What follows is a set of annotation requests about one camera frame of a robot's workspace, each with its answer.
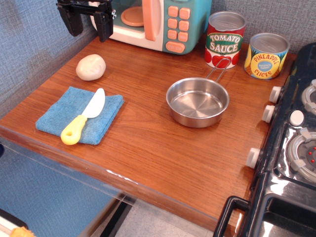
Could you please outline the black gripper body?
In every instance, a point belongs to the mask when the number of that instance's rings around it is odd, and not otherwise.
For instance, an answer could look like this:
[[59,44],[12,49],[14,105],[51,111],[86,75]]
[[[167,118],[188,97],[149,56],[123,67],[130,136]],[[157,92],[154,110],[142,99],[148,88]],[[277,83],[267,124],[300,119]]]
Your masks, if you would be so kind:
[[87,0],[58,0],[57,8],[66,13],[78,13],[84,15],[113,14],[113,7],[110,0],[96,0],[97,6],[89,5]]

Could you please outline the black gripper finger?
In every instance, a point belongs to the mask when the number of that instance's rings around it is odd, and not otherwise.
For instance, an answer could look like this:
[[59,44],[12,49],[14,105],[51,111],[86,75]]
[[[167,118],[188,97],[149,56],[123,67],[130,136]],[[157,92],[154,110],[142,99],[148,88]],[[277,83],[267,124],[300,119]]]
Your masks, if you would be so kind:
[[93,14],[100,42],[113,34],[113,8],[111,4],[100,4]]
[[57,9],[69,33],[74,37],[80,35],[83,23],[78,5],[57,3]]

